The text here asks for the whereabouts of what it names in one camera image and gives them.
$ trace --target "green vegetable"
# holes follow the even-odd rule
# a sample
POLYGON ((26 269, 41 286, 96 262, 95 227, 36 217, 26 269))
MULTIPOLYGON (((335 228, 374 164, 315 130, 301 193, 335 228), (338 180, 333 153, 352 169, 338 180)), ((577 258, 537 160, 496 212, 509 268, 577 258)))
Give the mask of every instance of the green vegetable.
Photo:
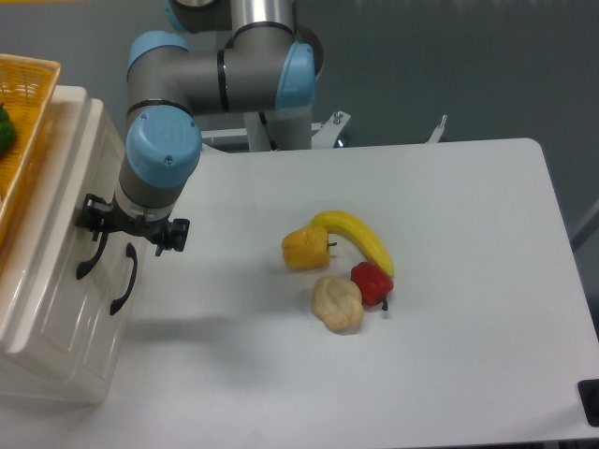
POLYGON ((16 139, 15 127, 10 122, 7 110, 4 109, 4 103, 0 103, 0 154, 12 147, 16 139))

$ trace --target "yellow bell pepper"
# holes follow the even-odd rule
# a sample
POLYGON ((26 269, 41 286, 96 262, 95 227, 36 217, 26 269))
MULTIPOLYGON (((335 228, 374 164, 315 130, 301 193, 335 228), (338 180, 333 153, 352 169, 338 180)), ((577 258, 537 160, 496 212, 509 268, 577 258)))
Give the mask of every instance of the yellow bell pepper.
POLYGON ((308 269, 327 265, 329 232, 324 226, 306 226, 283 239, 283 259, 292 268, 308 269))

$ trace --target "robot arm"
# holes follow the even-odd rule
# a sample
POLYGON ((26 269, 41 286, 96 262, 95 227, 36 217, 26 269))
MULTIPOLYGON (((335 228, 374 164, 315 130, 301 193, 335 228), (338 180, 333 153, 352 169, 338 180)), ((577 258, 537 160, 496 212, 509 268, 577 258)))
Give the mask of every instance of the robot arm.
POLYGON ((172 22, 196 30, 198 18, 228 12, 233 47, 191 52, 178 35, 146 33, 127 72, 126 153, 111 203, 88 195, 77 225, 124 231, 163 250, 182 251, 189 222, 169 221, 202 146, 195 115, 285 110, 312 105, 314 55, 296 42, 292 0, 167 0, 172 22))

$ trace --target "black object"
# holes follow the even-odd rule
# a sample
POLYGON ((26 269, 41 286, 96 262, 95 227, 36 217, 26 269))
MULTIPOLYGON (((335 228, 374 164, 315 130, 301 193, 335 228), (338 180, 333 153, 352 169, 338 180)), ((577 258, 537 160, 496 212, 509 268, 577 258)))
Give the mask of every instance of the black object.
MULTIPOLYGON (((92 231, 94 241, 97 240, 100 233, 103 234, 103 239, 104 234, 120 231, 131 236, 144 237, 156 245, 156 255, 160 255, 165 250, 183 251, 189 232, 189 220, 175 219, 170 222, 168 217, 165 217, 160 220, 146 221, 144 215, 138 215, 134 219, 124 213, 114 199, 108 204, 104 198, 92 194, 85 196, 81 214, 75 222, 75 226, 92 231)), ((97 253, 92 260, 95 260, 96 257, 99 260, 101 255, 101 252, 97 253)))
MULTIPOLYGON (((94 235, 93 240, 94 241, 97 240, 97 235, 94 235)), ((109 241, 108 232, 102 233, 102 238, 100 239, 100 243, 97 245, 97 250, 95 251, 94 257, 92 257, 90 260, 86 260, 85 262, 81 262, 80 264, 77 265, 77 280, 78 281, 80 281, 85 276, 90 274, 92 269, 94 269, 95 264, 97 264, 97 262, 100 260, 100 257, 102 257, 102 253, 104 253, 104 248, 106 248, 106 243, 108 241, 109 241)))
POLYGON ((131 271, 131 278, 129 279, 127 291, 124 292, 124 295, 122 295, 118 299, 114 299, 110 303, 110 315, 114 315, 117 311, 123 308, 125 302, 127 302, 129 297, 131 296, 131 292, 133 291, 133 285, 135 284, 135 279, 138 277, 138 252, 135 251, 135 246, 133 246, 131 243, 127 243, 125 254, 127 257, 133 260, 133 270, 131 271))
POLYGON ((587 421, 593 427, 599 427, 599 380, 592 379, 578 383, 578 393, 582 400, 587 421))

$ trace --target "gray wall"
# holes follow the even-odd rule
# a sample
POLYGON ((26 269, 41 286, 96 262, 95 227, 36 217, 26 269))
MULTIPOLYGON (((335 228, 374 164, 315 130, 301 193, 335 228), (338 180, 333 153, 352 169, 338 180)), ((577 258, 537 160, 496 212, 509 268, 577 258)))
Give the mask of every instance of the gray wall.
MULTIPOLYGON (((169 29, 161 5, 2 5, 0 52, 61 62, 61 83, 102 99, 124 133, 128 49, 145 31, 169 29)), ((599 1, 300 0, 299 19, 326 49, 315 119, 351 113, 349 144, 422 142, 448 114, 448 140, 541 143, 568 229, 599 198, 599 1)), ((189 40, 200 50, 227 38, 189 40)), ((599 235, 577 261, 599 316, 599 235)))

